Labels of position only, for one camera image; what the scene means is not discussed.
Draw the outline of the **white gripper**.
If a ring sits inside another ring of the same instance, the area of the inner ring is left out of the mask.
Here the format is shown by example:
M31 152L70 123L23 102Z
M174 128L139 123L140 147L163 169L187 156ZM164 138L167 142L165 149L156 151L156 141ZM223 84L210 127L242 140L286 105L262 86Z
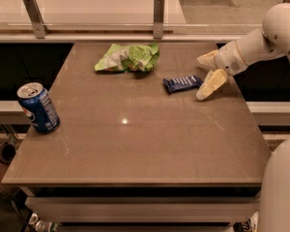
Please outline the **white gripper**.
M221 87L228 75L236 75L247 69L247 63L241 55L237 41L227 43L219 50L213 50L197 58L197 61L210 69L196 93L196 97L203 101Z

